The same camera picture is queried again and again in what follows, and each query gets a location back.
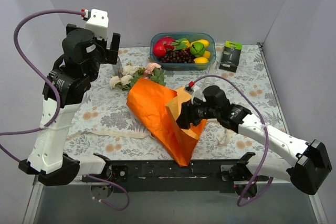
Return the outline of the orange paper bouquet wrap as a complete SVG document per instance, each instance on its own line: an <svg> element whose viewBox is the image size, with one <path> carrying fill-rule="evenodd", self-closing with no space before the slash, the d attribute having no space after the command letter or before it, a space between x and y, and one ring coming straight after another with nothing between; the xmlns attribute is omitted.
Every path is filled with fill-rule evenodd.
<svg viewBox="0 0 336 224"><path fill-rule="evenodd" d="M184 130L176 119L181 105L191 99L183 87L169 89L145 78L140 78L131 88L127 106L160 142L180 167L188 166L194 149L206 125L201 120L198 126Z"/></svg>

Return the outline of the cream printed ribbon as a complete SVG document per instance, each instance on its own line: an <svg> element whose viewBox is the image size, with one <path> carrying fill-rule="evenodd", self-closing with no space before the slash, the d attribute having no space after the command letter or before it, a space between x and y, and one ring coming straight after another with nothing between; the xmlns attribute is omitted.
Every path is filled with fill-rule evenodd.
<svg viewBox="0 0 336 224"><path fill-rule="evenodd" d="M112 130L94 130L94 131L78 131L74 134L70 134L66 137L66 142L71 141L82 135L96 135L96 136L113 136L113 137L125 137L125 138L135 138L135 139L145 139L150 137L153 140L159 142L152 133L148 132L116 132Z"/></svg>

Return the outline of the artificial flower bunch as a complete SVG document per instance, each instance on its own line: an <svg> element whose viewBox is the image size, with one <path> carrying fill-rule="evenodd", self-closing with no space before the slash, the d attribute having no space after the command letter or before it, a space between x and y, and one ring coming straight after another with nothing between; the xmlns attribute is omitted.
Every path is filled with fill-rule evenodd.
<svg viewBox="0 0 336 224"><path fill-rule="evenodd" d="M109 81L111 89L119 88L123 91L129 91L141 79L147 79L166 86L164 80L164 70L158 63L149 63L146 67L133 66L128 63L121 73L121 76L114 75Z"/></svg>

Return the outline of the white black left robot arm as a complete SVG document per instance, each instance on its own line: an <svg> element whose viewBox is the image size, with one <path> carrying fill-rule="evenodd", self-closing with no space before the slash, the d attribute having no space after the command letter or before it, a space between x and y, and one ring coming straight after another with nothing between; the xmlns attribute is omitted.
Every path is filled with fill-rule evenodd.
<svg viewBox="0 0 336 224"><path fill-rule="evenodd" d="M51 85L43 89L41 131L27 159L18 168L36 175L45 186L68 185L77 176L90 176L106 182L112 175L112 161L100 154L72 158L64 153L72 119L79 110L84 94L98 78L101 64L115 65L120 34L114 33L110 47L92 28L69 24L62 41L63 54L47 76Z"/></svg>

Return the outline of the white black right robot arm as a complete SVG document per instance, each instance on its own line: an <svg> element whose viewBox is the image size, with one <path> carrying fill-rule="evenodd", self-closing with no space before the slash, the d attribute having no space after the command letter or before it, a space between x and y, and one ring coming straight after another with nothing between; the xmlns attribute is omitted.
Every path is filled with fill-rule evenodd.
<svg viewBox="0 0 336 224"><path fill-rule="evenodd" d="M267 157L259 175L292 182L301 192L314 195L329 173L331 162L325 145L307 142L266 126L249 109L226 98L218 86L200 89L188 84L191 98L183 102L176 123L181 129L197 126L202 120L216 119L227 130L246 136L275 152L279 159Z"/></svg>

